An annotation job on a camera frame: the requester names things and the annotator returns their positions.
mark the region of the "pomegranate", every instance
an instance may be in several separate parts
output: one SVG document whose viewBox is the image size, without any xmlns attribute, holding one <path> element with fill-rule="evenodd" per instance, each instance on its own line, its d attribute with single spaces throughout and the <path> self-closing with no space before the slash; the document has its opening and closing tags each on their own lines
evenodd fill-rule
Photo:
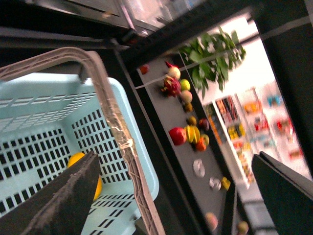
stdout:
<svg viewBox="0 0 313 235">
<path fill-rule="evenodd" d="M 174 127 L 169 131 L 169 133 L 174 145 L 181 145 L 187 140 L 187 135 L 184 128 Z"/>
</svg>

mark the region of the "yellow fruit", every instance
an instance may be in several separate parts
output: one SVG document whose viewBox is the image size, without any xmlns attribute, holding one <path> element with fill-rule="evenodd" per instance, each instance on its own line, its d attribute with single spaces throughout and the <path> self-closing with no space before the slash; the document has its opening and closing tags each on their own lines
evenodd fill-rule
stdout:
<svg viewBox="0 0 313 235">
<path fill-rule="evenodd" d="M 188 82 L 187 79 L 182 79 L 180 81 L 180 86 L 181 86 L 182 91 L 185 91 L 185 90 L 190 91 L 190 83 Z"/>
<path fill-rule="evenodd" d="M 73 156 L 70 157 L 67 167 L 74 165 L 78 160 L 80 160 L 85 154 L 84 153 L 75 153 Z"/>
<path fill-rule="evenodd" d="M 193 126 L 193 128 L 194 128 L 194 132 L 195 132 L 195 137 L 194 137 L 192 143 L 196 144 L 200 140 L 200 131 L 196 126 Z"/>
<path fill-rule="evenodd" d="M 194 116 L 191 116 L 190 118 L 188 118 L 188 124 L 192 126 L 197 125 L 197 119 Z"/>
<path fill-rule="evenodd" d="M 96 192 L 93 197 L 94 201 L 100 196 L 101 191 L 102 191 L 102 182 L 101 182 L 101 178 L 99 177 Z"/>
<path fill-rule="evenodd" d="M 72 155 L 70 158 L 69 158 L 69 161 L 68 161 L 68 164 L 67 164 L 67 167 L 71 167 L 72 165 L 74 165 L 78 160 L 80 160 L 85 154 L 84 153 L 75 153 L 74 155 Z M 101 179 L 99 177 L 98 179 L 98 183 L 97 183 L 97 188 L 96 188 L 96 192 L 94 194 L 94 197 L 93 197 L 93 200 L 96 200 L 100 193 L 102 191 L 102 182 L 101 182 Z"/>
<path fill-rule="evenodd" d="M 186 111 L 187 113 L 193 111 L 193 107 L 192 107 L 192 104 L 191 104 L 191 103 L 185 104 L 184 107 L 185 107 L 185 111 Z"/>
<path fill-rule="evenodd" d="M 189 143 L 192 143 L 194 138 L 195 138 L 195 130 L 193 128 L 193 126 L 186 126 L 185 128 L 185 131 L 186 131 L 186 135 L 187 135 L 187 141 Z"/>
</svg>

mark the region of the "apple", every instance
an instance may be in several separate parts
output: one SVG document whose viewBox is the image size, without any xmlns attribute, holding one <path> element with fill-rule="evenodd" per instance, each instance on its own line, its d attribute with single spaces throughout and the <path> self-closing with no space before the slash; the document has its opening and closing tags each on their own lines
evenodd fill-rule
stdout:
<svg viewBox="0 0 313 235">
<path fill-rule="evenodd" d="M 140 67 L 140 71 L 143 75 L 145 75 L 147 72 L 149 72 L 150 66 L 145 64 L 143 66 Z"/>
<path fill-rule="evenodd" d="M 204 139 L 205 145 L 208 146 L 210 143 L 210 138 L 206 134 L 202 134 L 201 137 Z"/>
<path fill-rule="evenodd" d="M 199 127 L 205 131 L 208 131 L 210 128 L 209 120 L 206 118 L 202 118 L 199 120 Z"/>
<path fill-rule="evenodd" d="M 181 127 L 174 127 L 172 130 L 169 131 L 172 141 L 174 145 L 181 145 L 186 142 L 187 134 L 184 128 Z"/>
</svg>

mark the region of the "orange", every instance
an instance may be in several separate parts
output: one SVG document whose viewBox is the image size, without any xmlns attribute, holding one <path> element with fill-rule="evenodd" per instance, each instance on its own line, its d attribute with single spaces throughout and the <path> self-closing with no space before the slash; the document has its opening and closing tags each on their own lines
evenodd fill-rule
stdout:
<svg viewBox="0 0 313 235">
<path fill-rule="evenodd" d="M 198 151 L 205 151 L 206 150 L 205 140 L 203 137 L 201 137 L 199 139 L 198 143 L 196 144 L 196 149 Z"/>
<path fill-rule="evenodd" d="M 67 167 L 71 167 L 72 165 L 74 165 L 78 160 L 80 160 L 85 154 L 84 153 L 75 153 L 74 155 L 72 155 L 69 158 Z M 101 183 L 101 178 L 99 177 L 98 179 L 98 183 L 97 183 L 97 188 L 96 188 L 96 192 L 94 194 L 93 200 L 95 201 L 99 196 L 100 193 L 102 191 L 102 183 Z"/>
<path fill-rule="evenodd" d="M 84 153 L 75 153 L 73 156 L 69 158 L 67 167 L 74 165 L 78 160 L 80 160 L 85 154 Z"/>
</svg>

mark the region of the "yellow item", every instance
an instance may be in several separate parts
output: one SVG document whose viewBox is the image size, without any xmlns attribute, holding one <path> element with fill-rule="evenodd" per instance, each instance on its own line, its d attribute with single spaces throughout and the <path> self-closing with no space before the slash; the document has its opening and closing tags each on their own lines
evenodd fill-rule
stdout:
<svg viewBox="0 0 313 235">
<path fill-rule="evenodd" d="M 187 141 L 189 143 L 192 143 L 192 141 L 194 140 L 195 138 L 195 130 L 192 128 L 192 126 L 188 125 L 186 126 L 185 128 L 185 131 L 186 131 L 186 135 L 187 135 Z"/>
<path fill-rule="evenodd" d="M 221 183 L 223 188 L 228 191 L 230 187 L 230 181 L 226 177 L 223 177 Z"/>
<path fill-rule="evenodd" d="M 193 126 L 193 127 L 194 127 L 194 131 L 195 131 L 195 138 L 192 141 L 192 143 L 197 144 L 200 140 L 200 131 L 196 126 Z"/>
<path fill-rule="evenodd" d="M 70 158 L 69 158 L 69 161 L 68 161 L 68 164 L 67 164 L 67 167 L 71 167 L 72 165 L 74 165 L 78 160 L 80 160 L 85 154 L 84 153 L 75 153 L 74 155 L 72 155 Z M 93 197 L 93 200 L 95 201 L 100 193 L 102 191 L 102 183 L 101 183 L 101 179 L 99 177 L 98 179 L 98 183 L 97 183 L 97 188 L 96 188 L 96 192 L 94 194 L 94 197 Z"/>
<path fill-rule="evenodd" d="M 69 168 L 70 166 L 74 165 L 78 160 L 80 160 L 85 154 L 84 153 L 75 153 L 69 158 L 67 167 Z"/>
</svg>

